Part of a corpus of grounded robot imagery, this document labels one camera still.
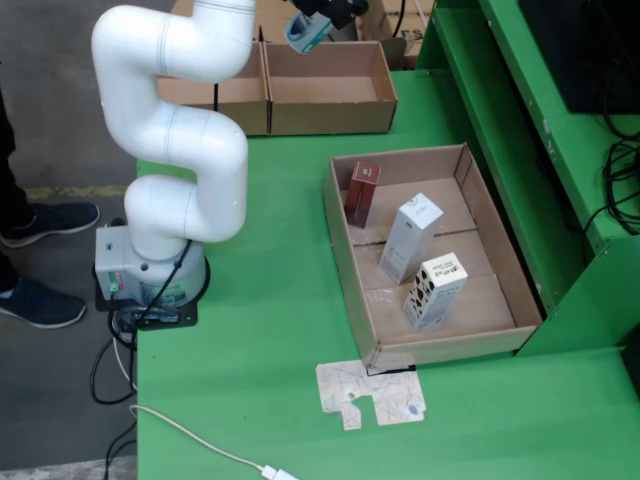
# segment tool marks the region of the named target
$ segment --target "yellow floor marking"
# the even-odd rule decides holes
[[[25,188],[27,195],[32,200],[44,200],[52,197],[119,197],[124,195],[126,190],[126,185]]]

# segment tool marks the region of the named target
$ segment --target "green shelf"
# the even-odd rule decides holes
[[[602,167],[608,148],[617,139],[600,115],[567,110],[518,0],[480,0],[480,6],[571,204],[585,226],[605,203]],[[640,130],[639,115],[615,115],[613,121],[624,131]],[[617,187],[616,195],[622,198],[637,189],[637,180],[631,179]],[[629,203],[625,208],[640,214],[638,203]],[[596,217],[587,233],[595,251],[612,238],[628,236],[606,212]]]
[[[584,270],[581,236],[570,232],[479,9],[438,8],[445,56],[480,141],[529,271],[547,310]]]

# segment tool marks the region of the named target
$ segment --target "white box with black print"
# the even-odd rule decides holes
[[[466,280],[467,272],[455,253],[423,262],[403,308],[411,331],[439,324]]]

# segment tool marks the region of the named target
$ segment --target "black pants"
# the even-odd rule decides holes
[[[33,211],[24,191],[16,185],[9,169],[9,155],[15,150],[13,129],[7,118],[0,90],[0,233],[33,219]],[[0,253],[0,292],[15,287],[18,274],[7,257]]]

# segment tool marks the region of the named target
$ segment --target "black mounting base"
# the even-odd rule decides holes
[[[178,308],[179,320],[177,322],[153,322],[148,325],[139,325],[139,330],[164,330],[167,328],[182,328],[182,327],[192,327],[196,323],[198,323],[198,301],[202,298],[202,296],[209,288],[209,282],[211,280],[211,269],[209,268],[209,261],[205,259],[206,271],[207,275],[205,277],[204,285],[202,286],[202,290],[200,293],[191,300],[189,303],[183,305]],[[96,310],[99,312],[108,312],[112,307],[118,311],[125,309],[127,307],[135,307],[140,306],[138,303],[133,300],[115,300],[113,304],[105,300],[102,296],[102,290],[100,290],[100,285],[98,283],[98,279],[95,274],[95,265],[92,269],[93,280],[96,285],[95,292],[95,305]]]

